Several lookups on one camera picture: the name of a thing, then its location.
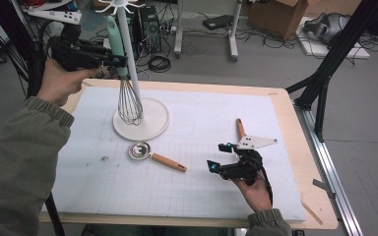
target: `green jacket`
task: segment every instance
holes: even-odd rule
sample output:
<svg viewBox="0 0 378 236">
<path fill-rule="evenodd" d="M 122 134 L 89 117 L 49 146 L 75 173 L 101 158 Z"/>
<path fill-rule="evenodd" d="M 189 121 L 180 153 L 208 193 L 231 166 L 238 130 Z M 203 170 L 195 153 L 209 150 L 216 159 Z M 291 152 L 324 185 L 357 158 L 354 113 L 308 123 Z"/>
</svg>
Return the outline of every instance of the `green jacket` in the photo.
<svg viewBox="0 0 378 236">
<path fill-rule="evenodd" d="M 57 153 L 70 136 L 73 116 L 31 97 L 0 135 L 0 236 L 33 236 L 38 215 L 53 187 Z M 248 216 L 247 236 L 289 235 L 278 209 Z"/>
</svg>

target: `gray floor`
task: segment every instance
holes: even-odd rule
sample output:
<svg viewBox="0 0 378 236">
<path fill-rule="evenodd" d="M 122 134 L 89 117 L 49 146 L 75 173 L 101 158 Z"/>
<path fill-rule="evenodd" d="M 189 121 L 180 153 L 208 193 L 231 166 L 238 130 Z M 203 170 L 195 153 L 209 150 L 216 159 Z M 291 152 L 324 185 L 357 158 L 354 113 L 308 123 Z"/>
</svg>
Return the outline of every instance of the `gray floor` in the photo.
<svg viewBox="0 0 378 236">
<path fill-rule="evenodd" d="M 179 59 L 170 54 L 171 69 L 164 74 L 148 72 L 150 80 L 286 88 L 310 76 L 321 63 L 305 56 L 299 45 L 275 49 L 264 46 L 262 39 L 238 40 L 239 59 L 233 63 L 225 38 L 185 35 L 185 54 Z M 378 52 L 369 53 L 369 60 L 356 60 L 355 65 L 343 62 L 332 78 L 324 137 L 363 234 L 378 235 Z M 148 79 L 139 75 L 139 80 Z M 298 96 L 300 92 L 295 92 L 291 98 Z M 0 64 L 0 130 L 23 100 L 12 65 Z M 79 235 L 82 227 L 66 225 L 66 231 Z M 42 224 L 39 235 L 54 235 L 51 225 Z M 306 235 L 346 232 L 340 225 L 334 231 L 307 230 Z"/>
</svg>

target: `white round base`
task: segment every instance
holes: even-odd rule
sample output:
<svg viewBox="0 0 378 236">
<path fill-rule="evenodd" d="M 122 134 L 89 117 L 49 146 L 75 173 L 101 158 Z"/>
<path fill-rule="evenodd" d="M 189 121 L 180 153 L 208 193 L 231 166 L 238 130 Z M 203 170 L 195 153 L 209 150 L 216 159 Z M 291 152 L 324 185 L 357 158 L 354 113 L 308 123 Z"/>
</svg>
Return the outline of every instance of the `white round base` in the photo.
<svg viewBox="0 0 378 236">
<path fill-rule="evenodd" d="M 113 127 L 127 140 L 147 141 L 161 135 L 170 123 L 167 107 L 152 98 L 142 98 L 143 118 L 140 125 L 127 125 L 119 117 L 118 110 L 113 115 Z"/>
</svg>

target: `wooden table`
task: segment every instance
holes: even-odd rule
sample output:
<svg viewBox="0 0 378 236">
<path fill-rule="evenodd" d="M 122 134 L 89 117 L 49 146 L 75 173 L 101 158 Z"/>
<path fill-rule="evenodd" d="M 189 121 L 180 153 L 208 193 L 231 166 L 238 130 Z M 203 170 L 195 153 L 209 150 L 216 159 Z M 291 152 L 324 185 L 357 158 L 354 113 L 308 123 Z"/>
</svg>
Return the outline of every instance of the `wooden table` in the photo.
<svg viewBox="0 0 378 236">
<path fill-rule="evenodd" d="M 87 79 L 83 82 L 83 89 L 86 89 L 86 87 L 119 88 L 119 81 Z M 290 160 L 302 205 L 306 213 L 305 221 L 300 223 L 292 223 L 291 227 L 297 229 L 335 229 L 338 227 L 338 221 L 326 191 L 312 184 L 314 179 L 321 181 L 321 176 L 317 170 L 313 155 L 305 139 L 291 100 L 284 89 L 156 82 L 140 82 L 140 88 L 268 96 L 274 105 L 278 117 L 286 152 Z M 68 103 L 63 108 L 69 112 L 73 112 L 81 97 L 81 94 L 82 92 L 78 92 L 77 94 L 71 95 Z M 234 228 L 248 227 L 248 222 L 246 220 L 206 218 L 60 213 L 60 219 L 62 222 L 70 223 L 112 223 L 170 226 L 192 225 Z M 46 212 L 43 212 L 40 216 L 40 220 L 43 222 L 49 222 L 50 218 Z"/>
</svg>

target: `wooden handle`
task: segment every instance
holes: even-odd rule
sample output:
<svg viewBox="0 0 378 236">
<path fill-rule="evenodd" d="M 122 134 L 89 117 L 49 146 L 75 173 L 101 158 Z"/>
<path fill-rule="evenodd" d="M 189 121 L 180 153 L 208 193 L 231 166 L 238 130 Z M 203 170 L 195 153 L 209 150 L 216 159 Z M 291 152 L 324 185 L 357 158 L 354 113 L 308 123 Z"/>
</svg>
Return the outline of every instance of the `wooden handle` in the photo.
<svg viewBox="0 0 378 236">
<path fill-rule="evenodd" d="M 173 168 L 173 169 L 176 169 L 176 170 L 180 170 L 182 172 L 185 172 L 186 171 L 186 167 L 177 163 L 176 161 L 174 160 L 171 160 L 167 157 L 164 157 L 162 155 L 159 155 L 157 153 L 153 153 L 152 154 L 152 159 L 157 161 L 158 163 L 161 163 L 163 165 L 166 165 L 170 168 Z"/>
<path fill-rule="evenodd" d="M 242 125 L 240 118 L 237 118 L 236 125 L 237 125 L 237 131 L 238 131 L 238 139 L 241 140 L 241 138 L 245 136 L 245 132 L 244 132 L 244 126 Z"/>
</svg>

